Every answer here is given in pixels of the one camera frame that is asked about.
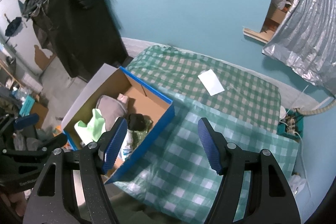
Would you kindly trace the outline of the person's left hand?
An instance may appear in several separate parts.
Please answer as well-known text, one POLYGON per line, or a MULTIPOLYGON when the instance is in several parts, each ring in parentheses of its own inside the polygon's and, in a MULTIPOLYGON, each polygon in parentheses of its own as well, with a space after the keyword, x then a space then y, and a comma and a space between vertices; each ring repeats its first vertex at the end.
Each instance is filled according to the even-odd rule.
POLYGON ((1 193, 1 199, 8 207, 12 207, 19 217, 24 216, 27 208, 27 200, 24 192, 14 194, 1 193))

